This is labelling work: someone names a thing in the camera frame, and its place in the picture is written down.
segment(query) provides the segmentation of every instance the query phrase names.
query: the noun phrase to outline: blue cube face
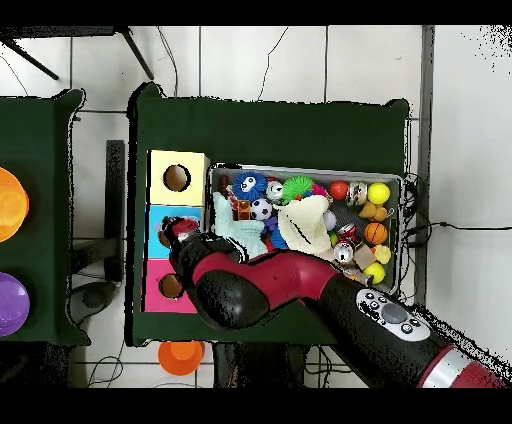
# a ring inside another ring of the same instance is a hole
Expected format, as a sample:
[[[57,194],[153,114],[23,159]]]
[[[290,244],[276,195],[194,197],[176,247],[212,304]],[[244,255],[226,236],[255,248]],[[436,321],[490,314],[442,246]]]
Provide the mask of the blue cube face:
[[[168,259],[170,250],[163,246],[158,239],[158,231],[162,226],[164,217],[191,218],[198,222],[198,232],[202,227],[201,208],[187,206],[149,206],[149,237],[148,237],[148,259]]]

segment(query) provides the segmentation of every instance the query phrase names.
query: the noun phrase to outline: purple bowl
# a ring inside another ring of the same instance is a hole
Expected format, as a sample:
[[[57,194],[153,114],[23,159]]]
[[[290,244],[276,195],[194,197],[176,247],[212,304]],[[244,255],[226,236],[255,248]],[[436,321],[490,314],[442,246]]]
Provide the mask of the purple bowl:
[[[12,275],[0,272],[0,337],[18,331],[30,309],[27,290]]]

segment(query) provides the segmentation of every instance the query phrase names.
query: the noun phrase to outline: green table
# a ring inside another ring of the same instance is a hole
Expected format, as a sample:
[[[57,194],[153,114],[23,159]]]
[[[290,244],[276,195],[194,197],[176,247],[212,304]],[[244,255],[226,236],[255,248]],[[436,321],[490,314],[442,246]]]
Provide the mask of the green table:
[[[19,179],[30,199],[18,233],[0,243],[0,271],[19,279],[31,302],[23,327],[2,342],[89,343],[65,310],[71,248],[68,133],[83,96],[81,90],[66,90],[52,99],[0,98],[0,167]]]
[[[217,331],[199,316],[140,312],[149,149],[203,152],[211,162],[403,174],[405,100],[386,106],[243,103],[162,98],[153,83],[130,99],[128,159],[128,343],[155,340],[261,341],[333,344],[332,335],[299,302],[252,328]]]

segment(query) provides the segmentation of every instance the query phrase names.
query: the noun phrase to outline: orange cup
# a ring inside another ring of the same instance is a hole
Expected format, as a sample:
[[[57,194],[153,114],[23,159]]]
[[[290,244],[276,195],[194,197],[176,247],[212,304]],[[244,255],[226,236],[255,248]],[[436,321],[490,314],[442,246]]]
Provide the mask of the orange cup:
[[[160,366],[172,375],[194,372],[204,356],[204,342],[162,342],[158,348]]]
[[[14,175],[0,168],[0,242],[16,234],[27,214],[27,193]]]

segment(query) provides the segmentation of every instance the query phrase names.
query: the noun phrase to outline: pink cube face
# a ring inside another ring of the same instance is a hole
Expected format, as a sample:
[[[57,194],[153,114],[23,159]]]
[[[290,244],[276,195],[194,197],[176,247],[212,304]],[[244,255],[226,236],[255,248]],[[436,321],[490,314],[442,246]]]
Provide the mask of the pink cube face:
[[[174,269],[168,259],[149,259],[147,261],[145,310],[143,312],[197,313],[186,293],[175,300],[165,297],[160,292],[158,283],[167,274],[174,274]]]

